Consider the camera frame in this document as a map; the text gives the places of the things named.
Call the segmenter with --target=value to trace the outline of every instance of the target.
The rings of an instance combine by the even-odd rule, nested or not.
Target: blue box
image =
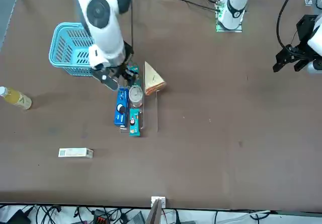
[[[120,87],[117,93],[114,124],[115,126],[126,127],[126,119],[128,112],[129,89]]]

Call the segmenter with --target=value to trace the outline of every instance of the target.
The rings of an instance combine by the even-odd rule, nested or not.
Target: white cardboard box
[[[81,157],[91,159],[93,157],[93,150],[86,147],[60,148],[58,157]]]

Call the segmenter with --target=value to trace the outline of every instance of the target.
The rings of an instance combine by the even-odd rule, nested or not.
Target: white electrical outlet
[[[166,207],[166,197],[165,196],[151,196],[151,207],[156,200],[161,200],[162,209]]]

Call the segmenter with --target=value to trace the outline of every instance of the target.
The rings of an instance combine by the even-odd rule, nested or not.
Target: bread slice
[[[145,62],[144,72],[144,92],[147,96],[166,86],[167,83],[147,62]]]

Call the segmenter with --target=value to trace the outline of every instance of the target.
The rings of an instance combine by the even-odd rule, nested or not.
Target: bottle cap
[[[0,87],[0,96],[4,97],[8,94],[8,89],[6,87]]]

